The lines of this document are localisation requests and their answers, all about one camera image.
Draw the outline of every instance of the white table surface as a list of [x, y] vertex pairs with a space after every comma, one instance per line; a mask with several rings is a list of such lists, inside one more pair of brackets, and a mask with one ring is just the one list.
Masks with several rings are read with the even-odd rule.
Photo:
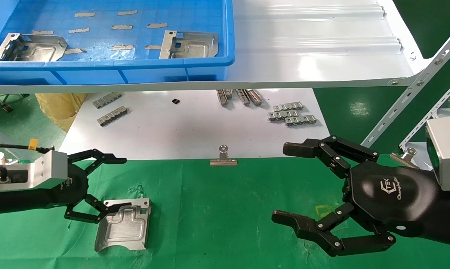
[[[125, 92], [113, 103], [96, 109], [92, 102], [105, 93], [91, 93], [82, 105], [59, 151], [68, 154], [92, 148], [129, 160], [218, 158], [218, 147], [228, 145], [230, 158], [283, 157], [285, 142], [329, 136], [311, 88], [258, 89], [263, 104], [244, 106], [234, 92], [226, 107], [216, 90]], [[172, 99], [179, 99], [173, 104]], [[280, 103], [300, 101], [301, 115], [314, 114], [316, 124], [286, 127], [271, 123], [267, 112]], [[126, 106], [130, 112], [107, 126], [97, 119]]]

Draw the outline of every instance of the green mat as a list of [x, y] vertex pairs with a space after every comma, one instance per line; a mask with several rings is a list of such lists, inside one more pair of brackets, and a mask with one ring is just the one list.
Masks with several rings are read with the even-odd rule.
[[[90, 176], [91, 194], [152, 200], [148, 249], [96, 253], [97, 225], [65, 220], [65, 208], [0, 214], [0, 268], [450, 268], [448, 245], [399, 237], [386, 252], [332, 258], [271, 221], [274, 209], [319, 218], [342, 203], [342, 184], [319, 160], [300, 158], [103, 165]], [[352, 220], [335, 230], [367, 234]]]

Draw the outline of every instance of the gray metal box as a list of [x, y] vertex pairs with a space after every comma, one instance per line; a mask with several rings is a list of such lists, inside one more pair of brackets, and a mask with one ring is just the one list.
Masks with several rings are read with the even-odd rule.
[[450, 116], [426, 122], [426, 146], [442, 190], [450, 191]]

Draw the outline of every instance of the robotic hand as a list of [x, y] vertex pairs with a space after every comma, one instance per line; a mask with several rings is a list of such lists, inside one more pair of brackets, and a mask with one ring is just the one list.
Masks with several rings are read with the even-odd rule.
[[[435, 172], [376, 163], [379, 154], [348, 140], [330, 136], [304, 143], [285, 143], [288, 156], [321, 160], [345, 179], [342, 206], [321, 220], [275, 210], [273, 222], [290, 226], [298, 238], [318, 244], [328, 255], [385, 251], [395, 233], [450, 244], [450, 191], [443, 191]], [[355, 167], [343, 157], [358, 162]], [[339, 239], [331, 231], [351, 217], [373, 235]]]
[[[73, 164], [93, 157], [95, 162], [82, 170]], [[121, 206], [131, 203], [105, 206], [87, 194], [87, 176], [100, 164], [123, 164], [125, 158], [104, 154], [96, 149], [66, 155], [50, 150], [31, 164], [0, 166], [0, 213], [25, 211], [37, 208], [66, 206], [66, 219], [99, 223], [109, 213], [117, 213]], [[74, 207], [85, 200], [99, 214], [97, 216], [75, 212]]]

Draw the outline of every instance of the black cable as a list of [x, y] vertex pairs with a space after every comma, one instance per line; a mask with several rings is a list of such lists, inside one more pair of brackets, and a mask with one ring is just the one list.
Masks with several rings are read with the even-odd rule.
[[[10, 145], [10, 144], [0, 144], [0, 148], [18, 148], [18, 149], [29, 149], [28, 146], [26, 145]], [[52, 148], [41, 148], [41, 147], [37, 147], [35, 149], [35, 151], [45, 154], [47, 152], [49, 152], [50, 150], [54, 150], [54, 147]]]
[[1, 181], [5, 182], [7, 180], [7, 169], [4, 165], [0, 165], [0, 172], [1, 172]]

